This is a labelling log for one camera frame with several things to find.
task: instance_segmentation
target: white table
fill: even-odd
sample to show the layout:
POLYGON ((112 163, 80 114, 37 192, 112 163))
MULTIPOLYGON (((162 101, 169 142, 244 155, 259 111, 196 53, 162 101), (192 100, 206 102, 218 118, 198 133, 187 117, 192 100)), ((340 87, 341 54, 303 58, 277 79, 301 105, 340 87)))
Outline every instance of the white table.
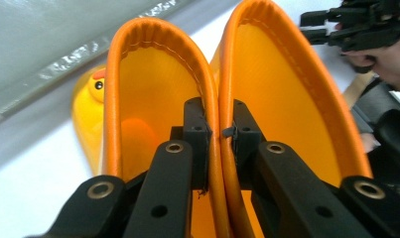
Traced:
MULTIPOLYGON (((210 60, 232 8, 198 31, 190 20, 200 17, 213 0, 198 1, 169 20, 191 34, 210 60)), ((294 20, 299 15, 337 7, 334 0, 277 0, 294 20)), ((338 87, 354 78, 338 49, 315 48, 338 87)), ((105 57, 78 70, 65 83, 0 124, 0 237, 24 237, 46 232, 75 189, 92 174, 70 120, 69 104, 78 77, 105 57)))

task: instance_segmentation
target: duck eye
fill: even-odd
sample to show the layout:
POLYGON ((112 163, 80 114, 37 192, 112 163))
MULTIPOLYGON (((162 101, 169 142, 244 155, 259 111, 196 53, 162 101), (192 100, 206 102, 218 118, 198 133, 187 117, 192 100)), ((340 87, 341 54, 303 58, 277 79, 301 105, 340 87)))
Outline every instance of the duck eye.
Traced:
POLYGON ((100 90, 101 88, 103 88, 103 82, 97 81, 97 82, 94 84, 94 87, 95 87, 95 89, 100 90))

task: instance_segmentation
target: white surface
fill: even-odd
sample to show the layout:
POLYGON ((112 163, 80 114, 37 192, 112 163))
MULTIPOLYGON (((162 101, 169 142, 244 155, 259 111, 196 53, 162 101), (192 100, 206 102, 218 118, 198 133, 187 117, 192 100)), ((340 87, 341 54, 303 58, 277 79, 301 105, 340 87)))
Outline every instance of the white surface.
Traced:
MULTIPOLYGON (((339 1, 275 1, 298 23, 299 14, 336 7, 339 1)), ((230 10, 192 34, 210 60, 230 10)), ((354 77, 337 49, 318 47, 341 90, 354 77)), ((66 83, 0 124, 0 237, 45 233, 61 207, 91 173, 69 118, 70 95, 76 79, 66 83)))

